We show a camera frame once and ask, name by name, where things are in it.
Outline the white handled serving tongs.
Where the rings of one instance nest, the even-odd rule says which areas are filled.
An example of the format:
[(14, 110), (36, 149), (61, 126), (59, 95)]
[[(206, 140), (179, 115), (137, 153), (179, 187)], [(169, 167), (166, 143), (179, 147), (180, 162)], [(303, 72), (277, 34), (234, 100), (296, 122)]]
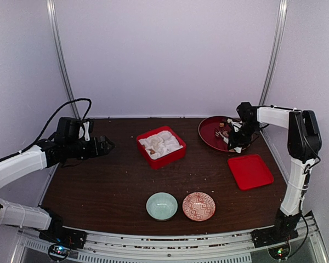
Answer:
[(241, 128), (242, 122), (237, 122), (231, 118), (228, 118), (226, 121), (222, 121), (220, 123), (224, 123), (224, 127), (220, 128), (220, 126), (219, 126), (218, 128), (214, 129), (215, 137), (222, 138), (222, 140), (228, 144), (229, 143), (229, 132), (227, 130), (225, 130), (224, 128), (230, 127), (231, 130), (237, 132)]

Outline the red square box lid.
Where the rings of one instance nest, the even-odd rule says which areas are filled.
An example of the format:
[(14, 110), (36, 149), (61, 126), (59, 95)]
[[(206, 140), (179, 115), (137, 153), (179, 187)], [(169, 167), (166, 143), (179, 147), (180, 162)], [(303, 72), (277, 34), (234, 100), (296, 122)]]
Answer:
[(270, 185), (274, 182), (271, 171), (260, 155), (252, 154), (229, 158), (228, 166), (238, 188), (242, 191)]

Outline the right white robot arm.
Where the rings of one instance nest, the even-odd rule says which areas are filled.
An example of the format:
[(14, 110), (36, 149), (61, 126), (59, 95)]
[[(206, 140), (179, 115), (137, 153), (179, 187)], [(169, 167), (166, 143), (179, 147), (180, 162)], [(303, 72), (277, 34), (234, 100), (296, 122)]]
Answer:
[(316, 115), (312, 110), (252, 106), (249, 102), (238, 105), (237, 113), (239, 121), (227, 120), (231, 130), (225, 142), (230, 150), (241, 151), (252, 143), (254, 133), (269, 125), (288, 131), (287, 149), (291, 157), (291, 171), (284, 199), (276, 214), (275, 226), (270, 230), (270, 237), (281, 242), (302, 216), (302, 204), (309, 188), (311, 171), (321, 161), (319, 151), (322, 141)]

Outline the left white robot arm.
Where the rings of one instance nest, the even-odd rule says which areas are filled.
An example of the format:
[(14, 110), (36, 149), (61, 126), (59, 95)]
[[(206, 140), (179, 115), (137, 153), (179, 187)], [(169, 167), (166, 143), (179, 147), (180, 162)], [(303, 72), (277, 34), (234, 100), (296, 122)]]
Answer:
[[(64, 164), (68, 159), (86, 159), (108, 155), (115, 144), (105, 136), (92, 137), (91, 119), (61, 117), (56, 132), (0, 161), (0, 189), (33, 172)], [(55, 243), (68, 238), (62, 219), (49, 209), (29, 207), (0, 198), (0, 225), (35, 228), (46, 231)]]

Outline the red square chocolate box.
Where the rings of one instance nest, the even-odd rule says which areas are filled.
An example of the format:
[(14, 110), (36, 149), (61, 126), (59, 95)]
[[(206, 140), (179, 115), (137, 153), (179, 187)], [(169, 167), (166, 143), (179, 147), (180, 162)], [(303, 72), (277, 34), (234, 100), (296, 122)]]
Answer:
[(138, 135), (136, 141), (152, 169), (164, 167), (186, 155), (186, 143), (169, 126)]

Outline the dark red round tray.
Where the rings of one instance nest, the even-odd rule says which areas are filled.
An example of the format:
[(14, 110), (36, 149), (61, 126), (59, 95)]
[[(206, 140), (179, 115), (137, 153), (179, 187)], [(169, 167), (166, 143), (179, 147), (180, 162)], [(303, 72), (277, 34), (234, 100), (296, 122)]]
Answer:
[[(240, 119), (227, 117), (227, 116), (212, 116), (207, 117), (201, 121), (198, 125), (198, 134), (200, 138), (211, 148), (221, 151), (221, 152), (234, 152), (241, 153), (246, 148), (234, 148), (233, 150), (228, 150), (228, 144), (225, 143), (222, 138), (215, 137), (214, 129), (219, 127), (219, 123), (226, 121), (228, 118), (231, 118), (237, 122), (241, 122)], [(224, 128), (228, 132), (231, 131), (230, 127)]]

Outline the red patterned ceramic bowl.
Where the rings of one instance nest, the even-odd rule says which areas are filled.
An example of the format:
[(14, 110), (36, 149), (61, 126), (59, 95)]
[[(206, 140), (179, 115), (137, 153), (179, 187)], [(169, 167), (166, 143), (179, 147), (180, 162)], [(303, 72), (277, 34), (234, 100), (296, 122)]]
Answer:
[(210, 195), (204, 192), (192, 192), (184, 198), (182, 210), (190, 220), (203, 222), (215, 214), (216, 204)]

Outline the pale green ceramic bowl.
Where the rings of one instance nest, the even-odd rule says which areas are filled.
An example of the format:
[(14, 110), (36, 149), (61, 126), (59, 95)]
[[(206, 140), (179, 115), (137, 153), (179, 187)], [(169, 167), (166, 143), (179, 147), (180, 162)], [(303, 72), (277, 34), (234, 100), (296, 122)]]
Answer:
[(178, 202), (167, 192), (158, 192), (151, 195), (146, 202), (147, 213), (157, 221), (168, 221), (176, 214)]

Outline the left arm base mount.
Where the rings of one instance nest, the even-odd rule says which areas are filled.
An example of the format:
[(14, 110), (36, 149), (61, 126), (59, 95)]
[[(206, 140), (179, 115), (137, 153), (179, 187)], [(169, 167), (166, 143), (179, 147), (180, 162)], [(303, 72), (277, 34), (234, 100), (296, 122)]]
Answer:
[(81, 230), (75, 230), (66, 227), (60, 227), (56, 230), (37, 230), (39, 238), (51, 243), (47, 250), (48, 257), (53, 262), (62, 262), (77, 249), (83, 249), (87, 233)]

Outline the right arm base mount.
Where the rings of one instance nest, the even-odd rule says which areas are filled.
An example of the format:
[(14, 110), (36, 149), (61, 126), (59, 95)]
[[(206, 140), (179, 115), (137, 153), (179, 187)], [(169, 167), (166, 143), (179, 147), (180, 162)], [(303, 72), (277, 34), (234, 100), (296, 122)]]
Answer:
[(287, 260), (292, 254), (290, 241), (298, 237), (298, 232), (292, 230), (291, 233), (277, 237), (275, 230), (274, 226), (253, 230), (251, 237), (254, 247), (267, 248), (269, 256), (274, 260)]

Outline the aluminium front rail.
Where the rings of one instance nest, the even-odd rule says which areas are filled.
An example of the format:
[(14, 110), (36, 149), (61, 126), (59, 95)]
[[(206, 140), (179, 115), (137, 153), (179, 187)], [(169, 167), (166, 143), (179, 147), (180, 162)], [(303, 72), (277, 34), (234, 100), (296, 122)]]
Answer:
[(257, 247), (252, 230), (188, 236), (136, 236), (87, 231), (82, 249), (64, 262), (328, 262), (313, 215), (297, 225), (298, 237)]

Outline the right aluminium frame post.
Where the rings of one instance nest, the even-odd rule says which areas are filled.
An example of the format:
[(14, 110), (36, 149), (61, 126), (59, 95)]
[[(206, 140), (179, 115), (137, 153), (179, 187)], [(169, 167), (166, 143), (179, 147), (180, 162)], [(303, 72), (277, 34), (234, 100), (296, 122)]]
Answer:
[(282, 40), (283, 40), (283, 34), (285, 31), (285, 24), (286, 24), (286, 18), (287, 18), (287, 7), (288, 7), (288, 1), (287, 0), (280, 0), (279, 1), (279, 10), (277, 14), (276, 19), (276, 27), (275, 27), (275, 34), (274, 34), (274, 40), (272, 44), (270, 59), (268, 63), (268, 68), (263, 84), (262, 93), (259, 99), (259, 105), (265, 105), (271, 84), (273, 81), (273, 76), (276, 69), (277, 64), (277, 58), (280, 52)]

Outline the aluminium frame post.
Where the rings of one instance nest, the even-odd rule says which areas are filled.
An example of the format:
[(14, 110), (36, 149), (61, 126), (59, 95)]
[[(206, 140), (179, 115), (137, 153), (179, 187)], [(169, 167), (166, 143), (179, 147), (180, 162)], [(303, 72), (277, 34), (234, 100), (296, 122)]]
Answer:
[(287, 7), (288, 7), (288, 1), (287, 0), (280, 0), (279, 1), (279, 10), (277, 14), (276, 19), (276, 27), (275, 27), (275, 34), (274, 34), (274, 40), (272, 44), (270, 59), (268, 63), (268, 68), (263, 84), (262, 93), (259, 99), (259, 105), (265, 105), (271, 84), (273, 81), (273, 76), (276, 69), (277, 64), (277, 58), (280, 52), (282, 40), (283, 40), (283, 34), (285, 31), (285, 24), (286, 24), (286, 18), (287, 18)]
[(54, 0), (46, 0), (46, 5), (47, 5), (47, 12), (48, 12), (48, 17), (50, 21), (50, 26), (52, 29), (52, 34), (53, 34), (53, 39), (54, 39), (54, 45), (55, 45), (55, 50), (58, 58), (58, 66), (59, 70), (61, 73), (61, 77), (63, 80), (63, 86), (67, 95), (68, 101), (73, 101), (75, 99), (75, 96), (73, 95), (73, 91), (71, 88), (67, 68), (66, 68), (66, 63), (64, 59), (64, 54), (63, 54), (63, 48), (61, 44), (61, 39), (60, 39), (60, 34), (59, 34), (59, 29), (58, 29), (58, 20), (57, 20), (57, 15), (56, 15), (56, 10), (55, 10), (55, 1)]

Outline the left aluminium frame post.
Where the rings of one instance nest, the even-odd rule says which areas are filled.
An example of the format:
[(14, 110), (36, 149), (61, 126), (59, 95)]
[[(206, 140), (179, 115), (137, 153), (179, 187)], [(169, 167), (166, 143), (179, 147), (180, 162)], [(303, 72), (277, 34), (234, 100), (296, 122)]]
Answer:
[(71, 88), (67, 68), (66, 68), (66, 63), (64, 59), (64, 54), (63, 54), (63, 48), (61, 44), (61, 39), (60, 39), (60, 34), (59, 34), (59, 29), (58, 29), (58, 20), (57, 20), (57, 15), (56, 15), (56, 10), (55, 10), (55, 1), (54, 0), (46, 0), (46, 5), (47, 5), (47, 12), (48, 12), (48, 17), (50, 21), (50, 26), (52, 29), (52, 34), (53, 34), (53, 39), (54, 39), (54, 45), (55, 45), (55, 50), (58, 58), (58, 66), (59, 70), (61, 73), (61, 77), (63, 80), (63, 86), (67, 95), (68, 101), (73, 101), (75, 99), (75, 96), (73, 95), (73, 91)]

